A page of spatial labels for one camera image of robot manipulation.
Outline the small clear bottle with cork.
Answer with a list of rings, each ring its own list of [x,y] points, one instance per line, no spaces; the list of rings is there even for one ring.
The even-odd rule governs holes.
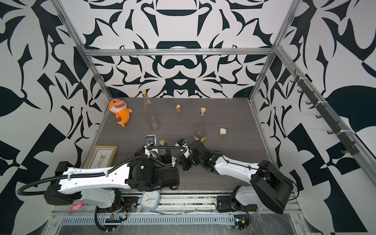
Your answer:
[[[164,140],[160,140],[159,146],[167,147],[168,144]],[[158,154],[162,160],[162,162],[166,164],[173,164],[175,158],[172,156],[171,149],[158,149]]]

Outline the clear glass bottle with cork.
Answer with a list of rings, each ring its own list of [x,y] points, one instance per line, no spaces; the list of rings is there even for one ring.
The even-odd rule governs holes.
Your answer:
[[[146,90],[142,90],[142,96],[145,104],[145,114],[148,125],[152,130],[157,130],[160,127],[157,112],[152,105]]]

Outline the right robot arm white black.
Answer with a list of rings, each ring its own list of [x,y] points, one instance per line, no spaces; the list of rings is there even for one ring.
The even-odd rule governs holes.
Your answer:
[[[294,182],[270,161],[251,164],[233,160],[220,151],[207,149],[201,141],[194,141],[190,145],[184,143],[182,147],[186,152],[181,151],[176,163],[184,171],[193,165],[200,165],[207,172],[230,176],[250,184],[249,187],[237,186],[229,196],[228,201],[233,210],[255,204],[258,198],[264,206],[277,214],[285,211]]]

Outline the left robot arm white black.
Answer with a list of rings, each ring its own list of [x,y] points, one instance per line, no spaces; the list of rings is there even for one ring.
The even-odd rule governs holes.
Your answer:
[[[121,190],[175,190],[180,184],[178,168],[147,155],[96,169],[75,168],[64,161],[58,164],[55,176],[44,193],[46,202],[55,206],[83,202],[102,209],[118,208]]]

